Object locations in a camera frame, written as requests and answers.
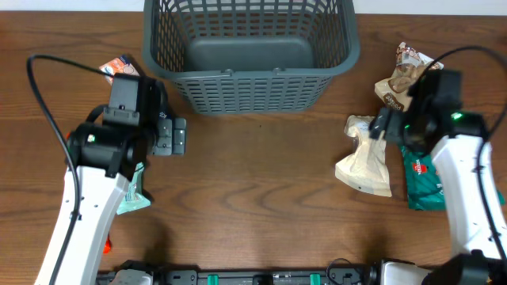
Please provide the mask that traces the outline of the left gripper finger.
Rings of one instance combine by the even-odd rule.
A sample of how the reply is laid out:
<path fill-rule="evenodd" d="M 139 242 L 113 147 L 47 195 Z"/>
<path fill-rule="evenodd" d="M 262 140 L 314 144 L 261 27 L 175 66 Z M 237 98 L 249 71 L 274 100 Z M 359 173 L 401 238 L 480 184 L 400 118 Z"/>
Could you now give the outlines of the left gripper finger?
<path fill-rule="evenodd" d="M 173 149 L 173 122 L 171 119 L 160 119 L 157 128 L 152 154 L 156 156 L 170 156 Z"/>
<path fill-rule="evenodd" d="M 178 117 L 173 119 L 173 147 L 172 154 L 183 155 L 186 144 L 186 119 Z"/>

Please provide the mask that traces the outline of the brown cookie pouch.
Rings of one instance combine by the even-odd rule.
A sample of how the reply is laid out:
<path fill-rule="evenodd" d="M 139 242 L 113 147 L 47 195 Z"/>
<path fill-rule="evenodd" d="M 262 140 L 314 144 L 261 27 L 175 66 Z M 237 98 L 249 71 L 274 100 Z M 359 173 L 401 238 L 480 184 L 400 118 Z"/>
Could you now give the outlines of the brown cookie pouch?
<path fill-rule="evenodd" d="M 375 94 L 388 108 L 405 112 L 412 101 L 407 95 L 409 88 L 432 61 L 427 55 L 401 42 L 396 50 L 395 70 L 390 78 L 375 84 Z"/>

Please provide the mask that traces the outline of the beige paper pouch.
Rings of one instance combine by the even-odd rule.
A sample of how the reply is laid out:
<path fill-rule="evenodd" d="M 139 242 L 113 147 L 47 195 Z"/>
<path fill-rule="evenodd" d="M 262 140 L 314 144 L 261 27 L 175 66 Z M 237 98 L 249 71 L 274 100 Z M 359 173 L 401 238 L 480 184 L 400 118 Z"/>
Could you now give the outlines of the beige paper pouch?
<path fill-rule="evenodd" d="M 392 197 L 385 163 L 386 142 L 369 138 L 373 116 L 350 116 L 344 133 L 353 139 L 355 150 L 335 164 L 335 177 L 359 192 Z"/>

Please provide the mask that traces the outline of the green Nescafe coffee bag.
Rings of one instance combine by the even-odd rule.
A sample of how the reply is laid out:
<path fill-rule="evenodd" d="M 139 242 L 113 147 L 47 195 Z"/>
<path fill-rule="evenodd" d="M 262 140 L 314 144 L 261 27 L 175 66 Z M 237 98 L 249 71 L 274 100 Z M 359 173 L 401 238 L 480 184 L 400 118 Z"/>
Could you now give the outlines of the green Nescafe coffee bag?
<path fill-rule="evenodd" d="M 443 185 L 430 155 L 409 151 L 400 146 L 405 168 L 409 209 L 416 211 L 445 211 Z"/>

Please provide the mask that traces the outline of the grey plastic lattice basket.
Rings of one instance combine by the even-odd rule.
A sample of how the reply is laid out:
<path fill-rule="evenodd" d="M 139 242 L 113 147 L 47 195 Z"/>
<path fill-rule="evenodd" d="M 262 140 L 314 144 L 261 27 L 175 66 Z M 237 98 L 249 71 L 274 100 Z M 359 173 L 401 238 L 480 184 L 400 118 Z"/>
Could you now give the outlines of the grey plastic lattice basket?
<path fill-rule="evenodd" d="M 146 0 L 143 60 L 199 114 L 298 112 L 360 57 L 352 0 Z"/>

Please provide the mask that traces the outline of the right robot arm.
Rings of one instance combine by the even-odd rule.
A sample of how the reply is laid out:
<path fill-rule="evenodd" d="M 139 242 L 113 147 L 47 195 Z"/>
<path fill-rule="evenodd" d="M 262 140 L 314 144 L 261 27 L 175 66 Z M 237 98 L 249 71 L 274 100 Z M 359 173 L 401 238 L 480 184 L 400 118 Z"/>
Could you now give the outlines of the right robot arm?
<path fill-rule="evenodd" d="M 403 112 L 381 108 L 372 139 L 430 155 L 443 185 L 452 256 L 434 269 L 384 261 L 380 284 L 504 284 L 506 222 L 491 169 L 489 133 L 482 115 L 462 112 L 461 74 L 430 70 L 409 89 Z"/>

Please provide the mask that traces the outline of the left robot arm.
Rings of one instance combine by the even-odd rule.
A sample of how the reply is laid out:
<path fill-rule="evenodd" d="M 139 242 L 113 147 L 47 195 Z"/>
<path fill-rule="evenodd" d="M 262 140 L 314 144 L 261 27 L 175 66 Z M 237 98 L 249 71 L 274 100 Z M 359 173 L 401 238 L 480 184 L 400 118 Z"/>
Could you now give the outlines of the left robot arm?
<path fill-rule="evenodd" d="M 116 74 L 109 102 L 63 140 L 63 200 L 38 284 L 92 284 L 139 163 L 185 153 L 187 123 L 173 117 L 159 80 Z"/>

